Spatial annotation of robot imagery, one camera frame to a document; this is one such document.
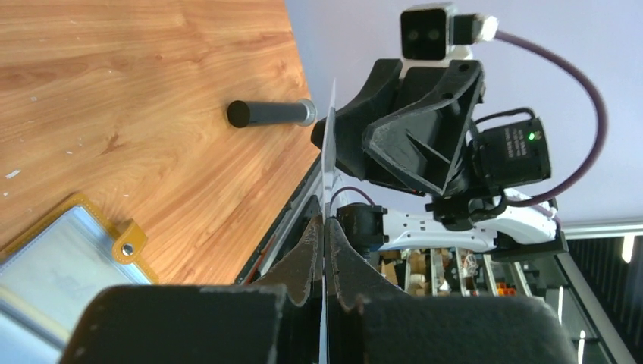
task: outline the black rubber cap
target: black rubber cap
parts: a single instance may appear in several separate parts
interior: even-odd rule
[[[247,127],[250,124],[250,108],[243,101],[233,101],[227,107],[227,120],[233,127]]]

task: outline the cable connector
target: cable connector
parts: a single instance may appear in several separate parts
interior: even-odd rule
[[[471,45],[493,40],[498,31],[498,19],[491,15],[464,14],[453,17],[453,44]]]

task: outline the black cable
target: black cable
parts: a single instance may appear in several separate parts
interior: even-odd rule
[[[546,193],[541,193],[539,195],[533,196],[531,199],[526,199],[523,201],[508,201],[509,206],[533,206],[549,201],[550,199],[553,199],[554,197],[569,189],[583,176],[585,176],[585,174],[594,165],[594,163],[598,159],[598,156],[601,155],[603,147],[605,146],[605,140],[607,139],[607,109],[605,107],[605,102],[601,97],[601,93],[598,91],[596,86],[589,80],[589,78],[587,78],[587,76],[582,73],[582,71],[580,71],[573,64],[569,63],[566,59],[553,53],[549,49],[541,47],[533,42],[529,42],[527,39],[514,36],[513,34],[498,31],[496,33],[496,39],[520,47],[522,49],[535,53],[536,55],[540,55],[542,58],[545,58],[556,66],[562,68],[570,76],[576,79],[576,81],[578,81],[585,89],[592,103],[594,103],[594,109],[596,111],[596,138],[594,140],[594,145],[592,146],[589,154],[580,165],[580,167],[576,169],[576,171],[574,171],[574,173],[572,173],[572,175],[570,175],[565,181],[563,181],[553,189],[547,191]]]
[[[359,188],[357,188],[357,187],[353,187],[353,186],[345,186],[345,187],[341,187],[339,190],[337,190],[337,192],[333,193],[333,196],[331,197],[331,204],[330,204],[330,207],[333,207],[333,202],[335,201],[335,198],[337,198],[337,196],[339,196],[339,194],[340,194],[340,193],[342,193],[342,192],[344,192],[344,191],[354,191],[354,192],[357,192],[357,193],[359,193],[360,195],[362,195],[362,197],[364,197],[364,199],[366,199],[366,201],[368,201],[368,202],[371,204],[371,206],[375,206],[375,201],[373,201],[373,199],[372,199],[371,197],[369,197],[369,195],[367,195],[367,194],[366,194],[366,192],[364,192],[364,191],[360,190],[360,189],[359,189]]]
[[[530,108],[514,108],[513,110],[497,112],[495,114],[491,114],[483,118],[479,118],[478,120],[475,121],[475,124],[480,125],[485,121],[489,121],[491,119],[502,118],[503,116],[514,116],[517,114],[529,114],[530,119],[536,119],[536,114]]]

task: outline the wooden table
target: wooden table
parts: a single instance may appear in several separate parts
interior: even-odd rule
[[[4,0],[0,246],[80,191],[162,282],[230,283],[318,150],[225,106],[307,96],[283,0]]]

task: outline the white wall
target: white wall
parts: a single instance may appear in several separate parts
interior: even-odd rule
[[[359,91],[377,58],[399,57],[398,17],[417,0],[286,0],[313,100],[325,113],[333,78],[337,106]],[[566,223],[643,220],[643,2],[622,0],[462,0],[461,12],[500,19],[500,28],[558,52],[600,88],[610,113],[610,134],[600,161],[559,198]],[[554,66],[500,43],[473,49],[486,71],[486,103],[476,116],[530,106],[547,132],[553,176],[521,188],[540,193],[568,177],[585,158],[595,122],[585,93]],[[365,186],[376,202],[421,211],[412,196]]]

